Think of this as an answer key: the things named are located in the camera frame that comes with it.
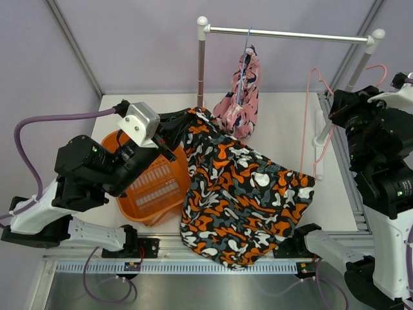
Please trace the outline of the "orange camouflage shorts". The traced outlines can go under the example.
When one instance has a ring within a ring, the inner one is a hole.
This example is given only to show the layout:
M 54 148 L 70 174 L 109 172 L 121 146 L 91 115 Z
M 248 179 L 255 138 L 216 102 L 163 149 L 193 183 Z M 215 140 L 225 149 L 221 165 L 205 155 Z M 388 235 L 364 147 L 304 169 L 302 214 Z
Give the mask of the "orange camouflage shorts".
M 222 130 L 205 108 L 182 141 L 190 186 L 179 233 L 194 253 L 242 270 L 290 238 L 316 181 L 287 169 Z

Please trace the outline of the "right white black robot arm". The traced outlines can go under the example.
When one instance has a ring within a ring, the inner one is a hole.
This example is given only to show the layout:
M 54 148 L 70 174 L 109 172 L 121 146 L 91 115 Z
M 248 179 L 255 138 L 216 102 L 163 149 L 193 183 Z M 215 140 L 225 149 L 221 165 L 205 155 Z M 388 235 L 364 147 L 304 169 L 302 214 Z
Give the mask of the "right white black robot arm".
M 390 107 L 368 86 L 337 90 L 329 120 L 345 130 L 350 170 L 372 232 L 374 254 L 353 251 L 320 226 L 294 234 L 293 251 L 313 254 L 339 271 L 348 290 L 374 309 L 412 308 L 412 115 Z

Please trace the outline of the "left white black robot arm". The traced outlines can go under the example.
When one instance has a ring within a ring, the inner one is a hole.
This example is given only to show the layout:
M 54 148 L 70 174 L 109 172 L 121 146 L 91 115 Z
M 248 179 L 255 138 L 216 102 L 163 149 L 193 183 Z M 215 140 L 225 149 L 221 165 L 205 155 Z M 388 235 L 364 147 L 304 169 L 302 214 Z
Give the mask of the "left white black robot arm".
M 117 114 L 127 141 L 110 152 L 86 135 L 72 138 L 57 152 L 53 182 L 37 186 L 30 198 L 15 197 L 3 227 L 4 242 L 49 249 L 65 242 L 101 247 L 120 258 L 139 249 L 137 231 L 130 225 L 117 229 L 79 220 L 77 214 L 100 207 L 109 197 L 121 197 L 159 157 L 175 161 L 192 115 L 188 110 L 158 114 L 145 103 L 120 104 L 99 112 L 36 116 L 20 121 L 14 130 L 18 152 L 25 155 L 21 131 L 31 123 L 91 119 Z

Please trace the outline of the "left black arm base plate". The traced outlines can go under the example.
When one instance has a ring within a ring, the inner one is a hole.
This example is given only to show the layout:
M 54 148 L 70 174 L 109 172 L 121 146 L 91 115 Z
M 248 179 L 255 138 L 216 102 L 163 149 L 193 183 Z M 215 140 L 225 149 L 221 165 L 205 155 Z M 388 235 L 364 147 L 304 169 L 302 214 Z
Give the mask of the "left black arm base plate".
M 140 237 L 127 241 L 120 251 L 102 250 L 102 258 L 157 258 L 159 252 L 159 238 Z

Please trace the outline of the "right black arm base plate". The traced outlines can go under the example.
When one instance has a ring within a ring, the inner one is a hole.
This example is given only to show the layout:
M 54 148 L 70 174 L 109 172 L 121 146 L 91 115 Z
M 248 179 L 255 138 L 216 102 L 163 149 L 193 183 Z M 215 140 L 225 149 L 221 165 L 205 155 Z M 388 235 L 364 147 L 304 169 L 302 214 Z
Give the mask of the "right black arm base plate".
M 273 250 L 274 258 L 320 258 L 307 249 L 304 239 L 288 238 Z

